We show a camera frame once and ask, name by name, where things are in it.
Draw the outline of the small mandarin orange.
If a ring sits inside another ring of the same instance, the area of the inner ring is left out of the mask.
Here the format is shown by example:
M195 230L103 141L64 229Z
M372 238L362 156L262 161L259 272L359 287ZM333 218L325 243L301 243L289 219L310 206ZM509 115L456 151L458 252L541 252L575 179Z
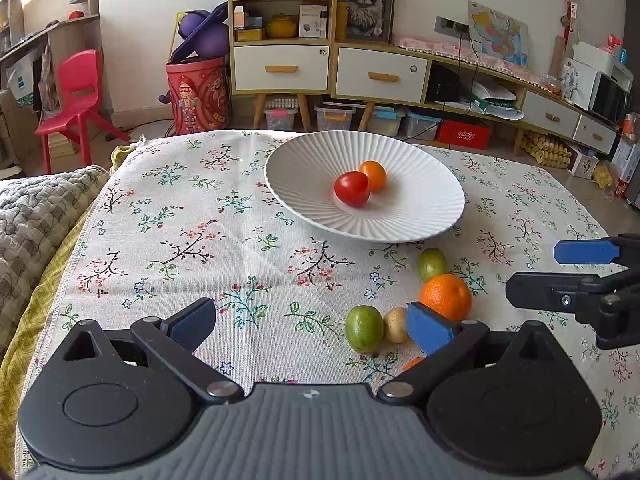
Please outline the small mandarin orange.
M402 371L406 372L407 370L411 370L414 366L420 364L423 360L424 360L423 356L416 356L404 366Z

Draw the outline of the large orange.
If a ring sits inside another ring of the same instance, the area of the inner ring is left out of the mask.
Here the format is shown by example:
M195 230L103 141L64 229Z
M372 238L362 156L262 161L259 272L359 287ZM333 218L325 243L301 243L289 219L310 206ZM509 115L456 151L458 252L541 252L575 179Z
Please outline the large orange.
M425 283L420 303L452 322L467 318L472 310L472 294L461 278L454 274L440 274Z

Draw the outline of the brown longan fruit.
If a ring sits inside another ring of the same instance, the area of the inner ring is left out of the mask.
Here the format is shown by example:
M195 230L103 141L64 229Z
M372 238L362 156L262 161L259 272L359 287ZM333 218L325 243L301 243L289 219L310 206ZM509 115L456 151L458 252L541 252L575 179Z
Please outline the brown longan fruit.
M409 340L407 309L390 309L384 316L384 337L391 344L405 344Z

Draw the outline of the green jujube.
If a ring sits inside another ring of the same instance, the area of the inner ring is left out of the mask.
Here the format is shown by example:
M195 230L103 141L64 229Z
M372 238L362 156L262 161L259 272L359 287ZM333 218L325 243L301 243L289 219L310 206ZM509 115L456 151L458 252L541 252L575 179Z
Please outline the green jujube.
M426 248L418 258L418 271L424 283L445 274L448 270L445 255L438 248Z
M371 306L353 307L346 318L345 337L356 352L375 352L384 337L381 313Z

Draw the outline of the floral tablecloth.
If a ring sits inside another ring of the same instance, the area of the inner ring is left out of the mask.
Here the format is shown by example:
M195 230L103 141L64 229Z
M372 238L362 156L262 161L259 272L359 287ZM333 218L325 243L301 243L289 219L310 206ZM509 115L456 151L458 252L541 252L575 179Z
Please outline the floral tablecloth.
M264 177L277 141L263 132L196 134L137 148L105 185L51 304L26 380L74 325L125 328L209 297L217 309L198 357L244 387L255 382L382 385L421 356L415 344L356 353L348 312L381 312L419 297L422 245L372 244L311 226L288 212ZM559 240L599 238L589 211L546 170L435 150L460 181L465 210L433 240L468 285L472 315L495 330L528 319L504 296L518 271L549 272Z

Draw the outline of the white ribbed plate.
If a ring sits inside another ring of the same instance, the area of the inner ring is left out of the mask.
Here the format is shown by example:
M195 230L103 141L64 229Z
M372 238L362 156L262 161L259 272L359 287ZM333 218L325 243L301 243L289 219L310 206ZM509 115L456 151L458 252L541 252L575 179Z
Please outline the white ribbed plate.
M375 243L442 234L465 207L460 182L442 162L370 132L322 131L288 140L269 156L265 178L297 217Z

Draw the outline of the white microwave appliance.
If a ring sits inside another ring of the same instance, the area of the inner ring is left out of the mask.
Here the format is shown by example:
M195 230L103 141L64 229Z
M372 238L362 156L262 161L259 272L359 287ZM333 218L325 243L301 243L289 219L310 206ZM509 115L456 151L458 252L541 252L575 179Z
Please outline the white microwave appliance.
M611 125L628 112L630 93L612 77L588 64L566 58L561 70L562 98Z

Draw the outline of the yellow patterned cloth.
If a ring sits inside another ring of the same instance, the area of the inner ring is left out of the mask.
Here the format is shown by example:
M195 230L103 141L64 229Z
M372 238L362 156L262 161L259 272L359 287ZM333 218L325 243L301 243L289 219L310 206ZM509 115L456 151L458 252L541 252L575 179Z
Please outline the yellow patterned cloth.
M133 143L128 146L121 145L112 151L112 166L107 169L110 179L136 147L137 145ZM64 238L44 269L40 282L29 298L8 350L1 351L1 475L6 479L18 474L21 466L28 467L34 463L32 456L28 453L23 453L19 460L14 457L15 443L18 440L17 410L22 398L29 362L46 324L47 315L68 260L73 252L78 252L78 256L82 257L87 249L87 244L81 242L79 237L91 207L92 203Z

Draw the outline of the red tomato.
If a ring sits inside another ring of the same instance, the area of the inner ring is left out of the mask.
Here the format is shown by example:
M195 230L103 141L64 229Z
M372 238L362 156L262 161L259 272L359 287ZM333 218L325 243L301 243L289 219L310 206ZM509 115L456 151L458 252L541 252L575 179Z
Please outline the red tomato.
M361 208L370 197L369 179L360 171L345 172L334 181L333 191L347 206Z

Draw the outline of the small orange tomato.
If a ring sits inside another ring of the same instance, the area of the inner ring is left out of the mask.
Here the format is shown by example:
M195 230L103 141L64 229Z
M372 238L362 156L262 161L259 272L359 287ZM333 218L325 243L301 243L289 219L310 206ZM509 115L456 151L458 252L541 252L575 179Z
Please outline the small orange tomato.
M371 193L379 193L385 190L387 174L379 162L376 160L366 160L359 166L359 171L368 177Z

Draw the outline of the red box under sideboard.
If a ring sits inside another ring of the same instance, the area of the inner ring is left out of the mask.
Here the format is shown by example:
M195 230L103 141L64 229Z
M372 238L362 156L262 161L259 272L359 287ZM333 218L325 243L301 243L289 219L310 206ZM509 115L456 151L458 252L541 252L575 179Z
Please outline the red box under sideboard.
M491 130L481 122L457 122L444 120L437 133L437 141L443 144L486 150L489 145Z

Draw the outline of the black box in sideboard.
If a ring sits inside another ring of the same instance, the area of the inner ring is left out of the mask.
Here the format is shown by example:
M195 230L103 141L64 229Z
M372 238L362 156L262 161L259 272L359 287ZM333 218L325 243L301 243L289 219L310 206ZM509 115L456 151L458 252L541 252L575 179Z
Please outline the black box in sideboard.
M433 63L425 99L430 102L458 102L459 98L460 75L442 64Z

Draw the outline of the colourful map poster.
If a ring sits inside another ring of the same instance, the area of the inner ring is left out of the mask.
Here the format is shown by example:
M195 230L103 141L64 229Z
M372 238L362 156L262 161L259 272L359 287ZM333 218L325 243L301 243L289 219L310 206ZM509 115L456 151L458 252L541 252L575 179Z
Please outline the colourful map poster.
M483 53L518 66L529 66L529 34L525 23L489 6L468 1L470 39Z

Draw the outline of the clear storage bin pink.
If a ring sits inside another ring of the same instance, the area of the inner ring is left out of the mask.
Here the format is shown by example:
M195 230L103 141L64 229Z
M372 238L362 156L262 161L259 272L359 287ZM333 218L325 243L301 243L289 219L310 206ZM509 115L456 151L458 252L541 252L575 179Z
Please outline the clear storage bin pink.
M298 101L292 96L270 96L266 101L265 118L269 130L292 131L298 112Z

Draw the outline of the clear storage bin orange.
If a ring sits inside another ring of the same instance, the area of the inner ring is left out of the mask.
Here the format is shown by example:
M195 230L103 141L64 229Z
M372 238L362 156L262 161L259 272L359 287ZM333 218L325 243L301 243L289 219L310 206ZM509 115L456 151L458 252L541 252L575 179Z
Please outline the clear storage bin orange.
M353 107L316 105L317 130L349 130L352 116L356 113Z

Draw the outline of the red decorated bucket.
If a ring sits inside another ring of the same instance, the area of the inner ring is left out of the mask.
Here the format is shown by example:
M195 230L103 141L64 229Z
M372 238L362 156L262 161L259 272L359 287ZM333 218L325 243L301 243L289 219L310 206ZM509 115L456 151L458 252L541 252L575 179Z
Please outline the red decorated bucket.
M191 58L183 63L167 63L165 68L177 136L229 125L228 58Z

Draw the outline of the long low wooden sideboard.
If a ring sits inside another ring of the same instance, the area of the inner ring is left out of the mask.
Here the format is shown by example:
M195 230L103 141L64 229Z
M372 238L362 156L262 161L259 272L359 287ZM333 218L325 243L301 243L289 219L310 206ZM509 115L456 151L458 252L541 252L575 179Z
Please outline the long low wooden sideboard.
M556 96L542 78L527 68L480 52L474 41L396 36L393 44L409 52L425 54L449 68L470 70L476 82L491 80L516 95L515 107L523 113L522 127L550 133L608 155L620 142L618 129L593 114Z

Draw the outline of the red plastic chair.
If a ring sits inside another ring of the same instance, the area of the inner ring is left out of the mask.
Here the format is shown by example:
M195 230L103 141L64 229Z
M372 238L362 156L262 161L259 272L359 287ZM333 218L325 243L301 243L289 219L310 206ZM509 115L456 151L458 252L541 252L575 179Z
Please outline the red plastic chair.
M96 49L77 52L58 66L58 91L61 110L40 122L35 135L40 137L44 172L52 174L49 136L59 133L80 149L85 166L92 164L87 124L92 122L114 138L129 142L130 136L99 113L102 104L101 55Z

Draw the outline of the purple plush toy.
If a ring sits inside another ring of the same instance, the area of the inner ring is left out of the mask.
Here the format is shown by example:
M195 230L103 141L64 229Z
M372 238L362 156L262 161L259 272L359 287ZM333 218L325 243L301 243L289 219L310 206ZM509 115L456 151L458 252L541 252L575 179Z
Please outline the purple plush toy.
M172 64L184 62L192 54L199 58L222 58L229 53L228 3L213 11L192 10L177 15L177 34L182 43L171 50Z

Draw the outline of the yellow pot on shelf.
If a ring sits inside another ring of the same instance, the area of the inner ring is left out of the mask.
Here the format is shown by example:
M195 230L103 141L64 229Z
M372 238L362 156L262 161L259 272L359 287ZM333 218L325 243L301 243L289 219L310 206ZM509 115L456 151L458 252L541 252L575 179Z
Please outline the yellow pot on shelf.
M291 39L297 36L298 23L292 15L273 15L266 25L266 33L270 39Z

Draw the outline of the wooden shelf cabinet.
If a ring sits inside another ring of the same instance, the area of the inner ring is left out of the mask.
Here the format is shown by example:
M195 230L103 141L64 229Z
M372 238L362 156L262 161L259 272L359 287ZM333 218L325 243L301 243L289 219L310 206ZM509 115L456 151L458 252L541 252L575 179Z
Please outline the wooden shelf cabinet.
M314 96L358 101L367 128L382 104L422 106L431 60L393 45L395 0L229 0L231 93L296 99L305 130Z

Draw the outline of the white box on shelf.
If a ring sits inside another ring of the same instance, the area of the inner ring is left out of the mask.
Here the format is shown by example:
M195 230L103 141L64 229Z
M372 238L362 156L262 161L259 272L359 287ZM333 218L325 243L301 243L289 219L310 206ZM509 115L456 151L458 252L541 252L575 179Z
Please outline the white box on shelf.
M302 4L299 7L298 36L305 39L326 39L329 11L327 6Z

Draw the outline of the wooden desk shelf unit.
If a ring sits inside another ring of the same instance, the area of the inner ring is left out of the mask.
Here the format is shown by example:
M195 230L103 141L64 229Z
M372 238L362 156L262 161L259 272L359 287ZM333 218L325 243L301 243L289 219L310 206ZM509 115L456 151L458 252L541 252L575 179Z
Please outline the wooden desk shelf unit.
M99 0L1 0L1 87L32 105L34 67L50 52L51 70L72 54L101 47Z

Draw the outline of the wall power socket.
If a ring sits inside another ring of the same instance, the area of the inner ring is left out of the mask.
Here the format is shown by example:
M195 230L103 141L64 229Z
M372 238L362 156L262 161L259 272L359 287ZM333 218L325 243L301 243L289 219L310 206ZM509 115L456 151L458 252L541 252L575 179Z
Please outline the wall power socket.
M436 18L434 31L441 35L463 40L468 40L470 38L470 28L467 24L450 20L450 18L444 18L443 16L438 16Z

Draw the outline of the cat picture frame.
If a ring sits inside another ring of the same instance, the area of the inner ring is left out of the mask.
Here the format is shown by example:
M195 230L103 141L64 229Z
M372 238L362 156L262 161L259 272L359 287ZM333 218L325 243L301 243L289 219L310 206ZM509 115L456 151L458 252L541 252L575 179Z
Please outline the cat picture frame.
M395 0L338 0L338 40L388 44Z

